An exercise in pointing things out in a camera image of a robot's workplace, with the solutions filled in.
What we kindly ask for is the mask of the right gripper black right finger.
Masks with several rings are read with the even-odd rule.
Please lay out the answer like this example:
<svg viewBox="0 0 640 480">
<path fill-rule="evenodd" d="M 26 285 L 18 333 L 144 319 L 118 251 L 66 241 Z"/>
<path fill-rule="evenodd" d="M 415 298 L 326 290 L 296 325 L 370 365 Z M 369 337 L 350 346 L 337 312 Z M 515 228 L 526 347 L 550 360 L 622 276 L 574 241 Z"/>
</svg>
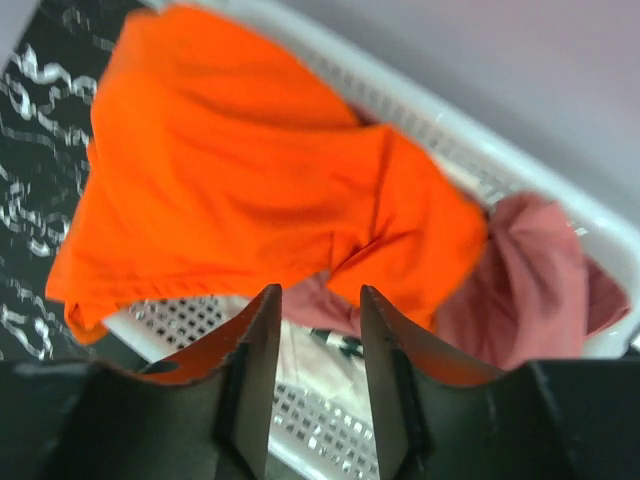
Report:
<svg viewBox="0 0 640 480">
<path fill-rule="evenodd" d="M 534 366 L 478 362 L 372 286 L 360 306 L 381 478 L 573 478 Z"/>
</svg>

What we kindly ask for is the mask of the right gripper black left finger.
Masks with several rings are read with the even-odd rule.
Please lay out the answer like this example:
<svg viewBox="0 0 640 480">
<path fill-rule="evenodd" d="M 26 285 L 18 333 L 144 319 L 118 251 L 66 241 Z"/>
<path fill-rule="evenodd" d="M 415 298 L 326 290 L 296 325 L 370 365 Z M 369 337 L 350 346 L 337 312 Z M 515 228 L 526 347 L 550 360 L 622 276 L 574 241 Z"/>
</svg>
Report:
<svg viewBox="0 0 640 480">
<path fill-rule="evenodd" d="M 281 295 L 267 286 L 235 318 L 144 373 L 86 365 L 46 478 L 263 478 Z"/>
</svg>

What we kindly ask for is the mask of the orange t-shirt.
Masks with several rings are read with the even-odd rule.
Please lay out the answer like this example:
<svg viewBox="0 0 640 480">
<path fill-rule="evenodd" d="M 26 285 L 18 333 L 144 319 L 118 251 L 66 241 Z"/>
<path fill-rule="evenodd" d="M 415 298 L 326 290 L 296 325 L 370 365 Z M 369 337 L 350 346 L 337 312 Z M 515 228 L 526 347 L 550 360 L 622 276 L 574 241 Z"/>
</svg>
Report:
<svg viewBox="0 0 640 480">
<path fill-rule="evenodd" d="M 141 300 L 254 296 L 325 272 L 430 328 L 487 225 L 414 142 L 365 125 L 289 52 L 198 7 L 124 23 L 47 297 L 75 338 Z"/>
</svg>

